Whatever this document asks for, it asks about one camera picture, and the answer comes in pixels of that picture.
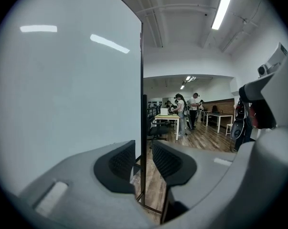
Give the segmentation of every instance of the white desk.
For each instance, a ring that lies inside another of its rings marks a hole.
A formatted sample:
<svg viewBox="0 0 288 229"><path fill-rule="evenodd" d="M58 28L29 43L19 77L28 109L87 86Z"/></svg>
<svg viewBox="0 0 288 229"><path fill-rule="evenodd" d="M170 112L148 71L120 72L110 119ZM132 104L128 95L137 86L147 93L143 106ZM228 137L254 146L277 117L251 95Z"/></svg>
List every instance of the white desk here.
<svg viewBox="0 0 288 229"><path fill-rule="evenodd" d="M220 131L220 121L221 121L221 117L231 117L231 124L233 123L233 115L232 114L215 114L215 113L207 113L206 114L206 127L207 127L207 123L209 122L209 115L210 116L216 116L217 118L217 126L218 126L218 130L217 133L219 133Z"/></svg>
<svg viewBox="0 0 288 229"><path fill-rule="evenodd" d="M207 113L210 113L211 111L202 111L203 113L203 123L204 123L204 117L206 116Z"/></svg>
<svg viewBox="0 0 288 229"><path fill-rule="evenodd" d="M179 136L179 122L180 117L177 114L171 114L171 115L157 115L154 117L155 120L176 120L177 121L177 134L176 134L176 140L178 140Z"/></svg>

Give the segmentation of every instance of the cable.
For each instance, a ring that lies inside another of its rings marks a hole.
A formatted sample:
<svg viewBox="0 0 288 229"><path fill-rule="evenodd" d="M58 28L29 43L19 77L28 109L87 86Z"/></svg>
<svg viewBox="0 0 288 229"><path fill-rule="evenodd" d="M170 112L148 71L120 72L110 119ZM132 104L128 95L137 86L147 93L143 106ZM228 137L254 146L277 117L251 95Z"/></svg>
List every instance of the cable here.
<svg viewBox="0 0 288 229"><path fill-rule="evenodd" d="M257 14L257 11L258 11L258 8L259 8L259 6L260 6L261 2L262 2L262 1L260 1L260 2L259 2L259 4L258 4L258 7L257 7L257 9L256 9L256 12L255 12L255 14L253 15L253 17L252 17L251 19L253 19L253 18L256 16L256 14Z"/></svg>

